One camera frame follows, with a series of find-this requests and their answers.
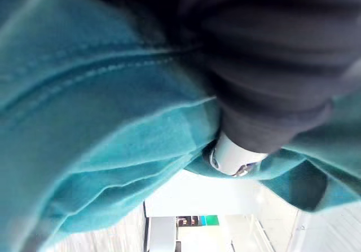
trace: seam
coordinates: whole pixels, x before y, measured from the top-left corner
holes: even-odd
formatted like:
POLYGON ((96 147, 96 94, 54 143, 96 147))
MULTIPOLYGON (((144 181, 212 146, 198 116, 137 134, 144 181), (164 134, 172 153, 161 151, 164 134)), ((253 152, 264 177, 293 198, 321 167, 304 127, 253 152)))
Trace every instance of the seam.
POLYGON ((38 67, 43 63, 47 63, 48 61, 54 60, 61 60, 69 57, 71 54, 80 54, 86 53, 89 49, 96 49, 101 48, 103 46, 119 46, 119 45, 133 45, 133 46, 147 46, 147 48, 157 48, 157 49, 166 49, 171 48, 172 51, 182 51, 182 50, 191 50, 192 48, 196 47, 196 43, 191 43, 190 45, 186 46, 177 46, 177 45, 170 45, 168 43, 152 43, 152 42, 145 42, 145 41, 138 41, 137 43, 131 41, 97 41, 94 43, 83 43, 78 46, 74 46, 68 49, 61 49, 57 50, 51 54, 42 55, 35 60, 28 61, 27 63, 23 64, 22 67, 17 68, 13 74, 4 74, 0 75, 0 82, 12 82, 19 77, 26 76, 29 74, 32 69, 38 67))
POLYGON ((120 69, 124 68, 130 68, 130 67, 143 67, 143 66, 152 66, 152 65, 160 65, 160 64, 166 64, 174 61, 175 57, 169 57, 161 60, 145 60, 145 61, 136 61, 136 62, 127 62, 127 63, 121 63, 121 64, 112 64, 105 67, 97 68, 97 69, 91 69, 85 72, 84 74, 75 76, 73 78, 67 79, 63 82, 61 82, 58 85, 55 85, 45 93, 41 94, 36 99, 30 101, 26 106, 25 110, 21 110, 15 114, 14 117, 12 117, 9 120, 8 125, 4 128, 4 130, 10 129, 17 124, 19 124, 22 120, 24 120, 28 114, 35 112, 36 109, 42 105, 43 103, 47 102, 50 98, 56 97, 64 90, 77 85, 87 79, 91 79, 96 76, 103 76, 108 73, 112 73, 115 71, 118 71, 120 69))

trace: floor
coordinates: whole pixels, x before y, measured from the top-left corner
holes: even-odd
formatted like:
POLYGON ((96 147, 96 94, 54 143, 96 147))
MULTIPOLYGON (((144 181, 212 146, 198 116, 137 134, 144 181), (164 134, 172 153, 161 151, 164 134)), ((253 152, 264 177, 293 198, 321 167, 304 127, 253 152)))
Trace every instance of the floor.
POLYGON ((145 223, 140 206, 113 227, 73 234, 46 252, 143 252, 145 223))

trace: teal jacket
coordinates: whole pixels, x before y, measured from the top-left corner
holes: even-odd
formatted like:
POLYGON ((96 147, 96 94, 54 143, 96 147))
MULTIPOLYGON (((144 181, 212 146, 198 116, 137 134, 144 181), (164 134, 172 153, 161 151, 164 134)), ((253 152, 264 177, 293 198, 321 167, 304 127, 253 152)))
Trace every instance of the teal jacket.
MULTIPOLYGON (((226 177, 201 158, 219 108, 192 35, 131 2, 0 1, 0 251, 110 226, 184 168, 226 177)), ((359 200, 360 101, 247 178, 307 211, 359 200)))

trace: black sleeve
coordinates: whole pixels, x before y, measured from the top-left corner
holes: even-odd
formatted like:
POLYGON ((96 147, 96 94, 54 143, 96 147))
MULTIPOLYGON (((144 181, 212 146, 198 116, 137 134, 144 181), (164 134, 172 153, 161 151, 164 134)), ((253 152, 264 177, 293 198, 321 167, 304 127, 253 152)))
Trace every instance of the black sleeve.
POLYGON ((270 153, 361 82, 361 0, 182 0, 239 146, 270 153))

